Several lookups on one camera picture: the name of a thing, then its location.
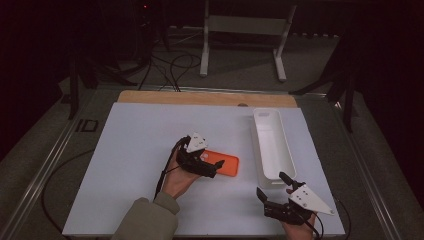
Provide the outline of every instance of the dark background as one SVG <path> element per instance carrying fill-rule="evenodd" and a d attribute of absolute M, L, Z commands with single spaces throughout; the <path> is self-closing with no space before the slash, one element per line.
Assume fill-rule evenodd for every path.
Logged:
<path fill-rule="evenodd" d="M 276 4 L 255 3 L 233 8 L 216 0 L 211 11 L 262 17 L 280 16 Z M 364 95 L 402 171 L 423 206 L 424 141 L 422 123 L 424 10 L 422 2 L 380 4 L 326 2 L 301 4 L 291 33 L 343 36 L 349 46 L 330 59 L 330 71 L 342 67 L 364 47 L 356 90 Z M 203 1 L 165 2 L 167 23 L 203 25 Z M 352 31 L 354 16 L 359 25 Z M 113 56 L 101 10 L 94 0 L 6 0 L 0 5 L 0 159 L 62 97 L 57 83 L 69 75 L 75 49 L 93 57 Z"/>

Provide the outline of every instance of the metal frame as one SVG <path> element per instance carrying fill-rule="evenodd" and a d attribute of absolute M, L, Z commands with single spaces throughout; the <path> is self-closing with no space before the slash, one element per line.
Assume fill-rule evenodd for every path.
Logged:
<path fill-rule="evenodd" d="M 350 145 L 350 149 L 352 149 L 353 151 L 353 155 L 356 160 L 354 161 L 354 163 L 359 171 L 359 176 L 361 178 L 362 183 L 364 184 L 365 190 L 368 193 L 368 197 L 370 198 L 371 204 L 374 207 L 375 214 L 380 220 L 380 225 L 383 229 L 384 234 L 386 235 L 387 239 L 403 239 L 401 237 L 399 229 L 396 226 L 396 223 L 393 220 L 393 217 L 390 214 L 387 204 L 383 196 L 381 195 L 381 191 L 378 189 L 378 186 L 372 177 L 372 174 L 365 161 L 365 158 L 359 151 L 358 144 L 353 134 L 351 132 L 346 131 L 346 128 L 344 127 L 343 110 L 339 102 L 335 104 L 333 110 L 340 128 L 340 132 L 344 134 L 348 144 Z"/>
<path fill-rule="evenodd" d="M 19 233 L 19 230 L 21 229 L 34 204 L 36 203 L 38 197 L 40 196 L 47 179 L 49 178 L 51 173 L 54 171 L 56 165 L 60 161 L 60 157 L 62 156 L 62 153 L 65 150 L 69 139 L 74 133 L 75 126 L 77 125 L 77 119 L 79 118 L 82 110 L 88 105 L 92 96 L 94 95 L 94 91 L 87 92 L 88 93 L 84 94 L 82 99 L 83 107 L 80 109 L 80 111 L 76 112 L 75 118 L 73 118 L 72 120 L 68 120 L 68 122 L 66 123 L 55 145 L 50 150 L 49 155 L 44 160 L 43 165 L 40 167 L 37 174 L 29 183 L 15 211 L 1 230 L 0 239 L 14 239 Z"/>
<path fill-rule="evenodd" d="M 274 49 L 273 56 L 277 68 L 278 80 L 285 82 L 287 80 L 284 70 L 281 54 L 290 31 L 291 23 L 296 5 L 290 7 L 286 19 L 270 18 L 247 18 L 233 16 L 218 16 L 209 14 L 209 0 L 205 0 L 205 21 L 203 28 L 203 51 L 200 63 L 200 76 L 208 75 L 209 65 L 209 31 L 232 32 L 232 33 L 251 33 L 281 36 L 281 41 L 277 49 Z"/>

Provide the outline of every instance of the metal stand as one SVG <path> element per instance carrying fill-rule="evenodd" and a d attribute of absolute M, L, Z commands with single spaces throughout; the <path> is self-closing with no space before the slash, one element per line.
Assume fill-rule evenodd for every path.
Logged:
<path fill-rule="evenodd" d="M 209 0 L 205 0 L 205 21 L 203 29 L 203 51 L 200 63 L 200 76 L 208 75 L 209 65 L 209 31 L 231 32 L 231 33 L 250 33 L 281 36 L 280 45 L 274 49 L 273 55 L 275 66 L 277 68 L 278 80 L 284 82 L 287 80 L 284 71 L 281 53 L 283 52 L 290 26 L 294 16 L 296 6 L 290 7 L 289 14 L 286 19 L 270 19 L 270 18 L 247 18 L 233 16 L 209 15 Z"/>
<path fill-rule="evenodd" d="M 110 71 L 105 66 L 97 63 L 89 57 L 81 57 L 78 54 L 71 54 L 69 59 L 70 68 L 70 94 L 64 96 L 62 102 L 69 103 L 71 110 L 68 119 L 73 119 L 79 108 L 79 94 L 78 94 L 78 77 L 81 77 L 82 82 L 86 88 L 94 89 L 97 87 L 97 79 L 95 77 L 94 69 L 110 77 L 112 80 L 124 86 L 136 86 L 136 83 L 130 82 L 127 79 L 119 76 L 118 74 Z"/>
<path fill-rule="evenodd" d="M 343 107 L 343 122 L 349 132 L 352 132 L 351 116 L 353 109 L 353 94 L 355 82 L 365 67 L 368 53 L 372 51 L 373 31 L 368 29 L 371 24 L 370 16 L 366 11 L 358 9 L 341 37 L 336 49 L 330 57 L 320 79 L 312 84 L 291 91 L 289 94 L 303 95 L 317 87 L 332 82 L 326 94 L 329 102 L 337 102 L 345 93 Z"/>

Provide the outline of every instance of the sleeve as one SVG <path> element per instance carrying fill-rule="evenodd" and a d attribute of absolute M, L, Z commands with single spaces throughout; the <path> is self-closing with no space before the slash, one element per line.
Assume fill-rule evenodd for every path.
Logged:
<path fill-rule="evenodd" d="M 160 192 L 153 203 L 140 198 L 131 206 L 112 240 L 172 239 L 179 211 L 178 203 L 166 193 Z"/>

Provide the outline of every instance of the metal rail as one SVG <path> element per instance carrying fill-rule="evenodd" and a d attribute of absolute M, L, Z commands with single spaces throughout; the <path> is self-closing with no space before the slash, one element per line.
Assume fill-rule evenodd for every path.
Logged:
<path fill-rule="evenodd" d="M 32 210 L 32 207 L 36 203 L 38 196 L 43 190 L 46 180 L 49 178 L 56 164 L 59 162 L 63 150 L 65 149 L 69 139 L 73 134 L 73 129 L 77 124 L 77 119 L 79 119 L 82 110 L 87 106 L 92 96 L 93 93 L 91 91 L 86 91 L 86 93 L 82 97 L 82 108 L 79 112 L 77 112 L 73 120 L 69 120 L 66 123 L 59 138 L 57 139 L 53 148 L 50 150 L 48 156 L 44 160 L 43 165 L 38 170 L 35 177 L 29 183 L 15 211 L 9 218 L 8 222 L 5 224 L 5 227 L 2 229 L 0 233 L 0 239 L 14 239 L 19 233 L 19 230 L 23 226 L 25 220 L 27 219 L 29 213 Z"/>
<path fill-rule="evenodd" d="M 340 103 L 335 104 L 333 107 L 333 112 L 338 122 L 338 127 L 341 129 L 341 132 L 345 135 L 345 138 L 350 145 L 350 149 L 353 151 L 355 157 L 355 165 L 358 169 L 361 181 L 364 185 L 368 197 L 371 201 L 371 204 L 374 207 L 375 214 L 377 215 L 380 225 L 383 229 L 384 234 L 387 239 L 401 240 L 403 239 L 400 235 L 398 228 L 396 227 L 395 222 L 387 208 L 387 204 L 384 201 L 384 198 L 375 183 L 372 174 L 367 166 L 365 158 L 359 151 L 358 144 L 354 138 L 353 133 L 349 133 L 343 123 L 342 119 L 342 107 Z"/>

